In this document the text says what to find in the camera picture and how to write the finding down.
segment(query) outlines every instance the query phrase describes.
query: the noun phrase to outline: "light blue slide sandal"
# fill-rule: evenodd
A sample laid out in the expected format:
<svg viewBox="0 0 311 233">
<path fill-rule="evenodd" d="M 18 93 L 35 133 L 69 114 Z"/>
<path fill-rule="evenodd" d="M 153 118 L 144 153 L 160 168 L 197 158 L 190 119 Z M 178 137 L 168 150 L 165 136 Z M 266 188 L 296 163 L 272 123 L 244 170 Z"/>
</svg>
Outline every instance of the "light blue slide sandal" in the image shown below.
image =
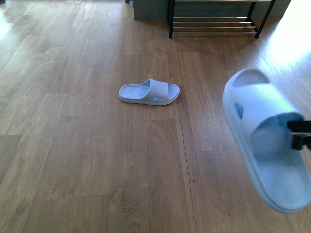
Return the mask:
<svg viewBox="0 0 311 233">
<path fill-rule="evenodd" d="M 271 208 L 294 213 L 311 201 L 311 179 L 292 149 L 288 121 L 303 117 L 261 71 L 245 69 L 226 84 L 223 107 L 256 191 Z"/>
<path fill-rule="evenodd" d="M 179 86 L 148 79 L 142 84 L 125 85 L 119 90 L 119 99 L 126 103 L 166 105 L 177 99 Z"/>
</svg>

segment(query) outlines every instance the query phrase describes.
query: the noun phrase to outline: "laminate floor plank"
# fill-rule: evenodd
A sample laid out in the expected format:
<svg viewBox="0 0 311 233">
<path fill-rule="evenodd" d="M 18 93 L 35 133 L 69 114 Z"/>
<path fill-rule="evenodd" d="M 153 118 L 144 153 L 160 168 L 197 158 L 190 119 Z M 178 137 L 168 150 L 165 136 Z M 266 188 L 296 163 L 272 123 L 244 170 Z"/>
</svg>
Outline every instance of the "laminate floor plank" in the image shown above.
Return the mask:
<svg viewBox="0 0 311 233">
<path fill-rule="evenodd" d="M 23 230 L 63 104 L 64 95 L 46 95 L 23 133 L 0 186 L 1 232 Z"/>
<path fill-rule="evenodd" d="M 15 156 L 22 135 L 0 136 L 0 185 L 3 177 Z"/>
<path fill-rule="evenodd" d="M 189 218 L 175 120 L 148 121 L 149 232 L 188 232 Z"/>
<path fill-rule="evenodd" d="M 73 198 L 66 233 L 107 233 L 109 196 Z"/>
<path fill-rule="evenodd" d="M 95 95 L 85 117 L 86 129 L 83 152 L 74 196 L 109 195 L 113 174 L 115 134 L 119 99 L 111 96 L 118 92 L 120 75 L 94 76 L 98 78 Z"/>
<path fill-rule="evenodd" d="M 0 120 L 1 135 L 23 134 L 28 127 L 37 105 L 45 95 L 45 85 L 58 53 L 59 48 L 39 48 L 29 59 L 29 67 L 22 77 L 6 82 L 6 90 L 14 95 Z"/>
<path fill-rule="evenodd" d="M 23 232 L 64 232 L 78 174 L 83 119 L 60 118 Z"/>
<path fill-rule="evenodd" d="M 109 232 L 148 232 L 147 153 L 115 153 L 114 157 Z"/>
<path fill-rule="evenodd" d="M 16 92 L 19 85 L 24 81 L 25 74 L 32 62 L 35 62 L 36 49 L 39 48 L 43 42 L 44 37 L 42 36 L 26 36 L 21 43 L 18 50 L 11 57 L 6 66 L 2 69 L 0 76 L 0 96 L 1 97 L 12 97 Z"/>
</svg>

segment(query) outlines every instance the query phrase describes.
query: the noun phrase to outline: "wooden floor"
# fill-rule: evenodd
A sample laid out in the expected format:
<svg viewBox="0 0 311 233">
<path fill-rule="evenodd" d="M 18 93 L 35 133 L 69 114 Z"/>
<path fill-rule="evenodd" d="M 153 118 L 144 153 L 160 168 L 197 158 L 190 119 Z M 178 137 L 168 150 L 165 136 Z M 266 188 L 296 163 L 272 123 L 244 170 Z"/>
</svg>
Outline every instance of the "wooden floor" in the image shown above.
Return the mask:
<svg viewBox="0 0 311 233">
<path fill-rule="evenodd" d="M 311 206 L 258 197 L 222 110 L 228 79 L 257 67 L 311 119 L 310 36 L 287 15 L 258 40 L 170 40 L 124 0 L 1 4 L 0 232 L 311 232 Z M 178 99 L 118 99 L 150 77 Z"/>
</svg>

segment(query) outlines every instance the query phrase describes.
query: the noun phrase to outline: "metal shoe rack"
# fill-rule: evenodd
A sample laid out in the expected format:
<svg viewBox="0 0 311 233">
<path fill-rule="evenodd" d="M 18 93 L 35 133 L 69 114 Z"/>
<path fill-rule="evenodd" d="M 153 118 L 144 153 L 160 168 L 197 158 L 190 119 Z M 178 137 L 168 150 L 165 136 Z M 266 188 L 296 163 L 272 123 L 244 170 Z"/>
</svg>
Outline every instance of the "metal shoe rack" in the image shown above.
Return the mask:
<svg viewBox="0 0 311 233">
<path fill-rule="evenodd" d="M 167 23 L 169 38 L 181 35 L 254 35 L 258 38 L 276 0 L 169 0 Z M 245 17 L 174 17 L 175 3 L 183 2 L 251 2 Z M 259 28 L 251 16 L 257 2 L 270 2 Z"/>
</svg>

